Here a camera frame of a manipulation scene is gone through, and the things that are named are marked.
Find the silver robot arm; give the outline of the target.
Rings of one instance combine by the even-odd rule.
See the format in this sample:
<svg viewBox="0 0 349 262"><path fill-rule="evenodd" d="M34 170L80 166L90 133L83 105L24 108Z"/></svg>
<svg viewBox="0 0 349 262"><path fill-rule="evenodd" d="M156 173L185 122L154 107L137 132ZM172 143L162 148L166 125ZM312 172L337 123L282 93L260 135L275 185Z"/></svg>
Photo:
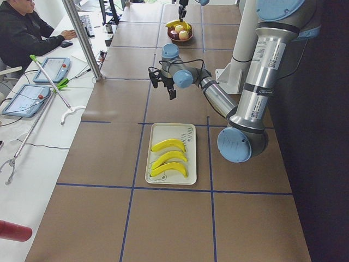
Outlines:
<svg viewBox="0 0 349 262"><path fill-rule="evenodd" d="M209 3L209 0L198 0L196 1L201 6L205 6ZM189 4L188 0L180 0L179 1L179 8L178 8L178 14L179 14L179 20L180 22L183 21L183 19L186 16L186 6Z"/></svg>
<svg viewBox="0 0 349 262"><path fill-rule="evenodd" d="M149 78L153 86L162 82L171 99L176 87L197 85L228 122L217 140L221 155L245 162L267 147L263 117L285 49L319 34L322 6L322 1L245 1L231 61L215 78L183 62L171 43L162 49L161 68L148 69Z"/></svg>

